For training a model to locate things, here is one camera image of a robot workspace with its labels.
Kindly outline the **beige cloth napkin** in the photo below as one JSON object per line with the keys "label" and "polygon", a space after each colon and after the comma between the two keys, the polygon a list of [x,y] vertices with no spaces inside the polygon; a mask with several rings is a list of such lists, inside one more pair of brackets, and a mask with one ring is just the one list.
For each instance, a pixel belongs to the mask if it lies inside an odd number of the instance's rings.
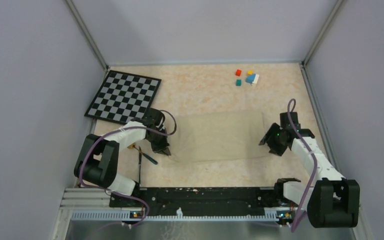
{"label": "beige cloth napkin", "polygon": [[260,111],[216,112],[176,117],[168,137],[172,163],[192,164],[267,157],[260,141],[267,128]]}

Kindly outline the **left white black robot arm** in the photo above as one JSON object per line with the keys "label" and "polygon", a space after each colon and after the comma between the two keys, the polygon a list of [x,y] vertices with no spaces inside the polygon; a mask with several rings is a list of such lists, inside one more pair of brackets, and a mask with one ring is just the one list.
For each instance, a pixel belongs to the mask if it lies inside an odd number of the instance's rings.
{"label": "left white black robot arm", "polygon": [[141,118],[134,118],[126,125],[103,135],[89,134],[81,147],[73,173],[86,187],[99,187],[121,194],[129,207],[140,202],[137,181],[118,173],[119,152],[146,140],[154,153],[170,156],[168,132],[164,126],[168,111],[150,108]]}

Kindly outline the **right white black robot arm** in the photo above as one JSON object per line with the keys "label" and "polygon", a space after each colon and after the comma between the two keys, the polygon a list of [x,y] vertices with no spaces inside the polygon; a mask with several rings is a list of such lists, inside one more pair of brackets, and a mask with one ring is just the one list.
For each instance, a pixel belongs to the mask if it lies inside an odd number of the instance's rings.
{"label": "right white black robot arm", "polygon": [[273,200],[279,206],[297,204],[296,216],[307,216],[314,228],[354,228],[359,221],[360,185],[342,175],[321,151],[310,129],[301,128],[297,112],[282,112],[260,145],[269,153],[294,153],[310,175],[308,183],[280,178],[274,185]]}

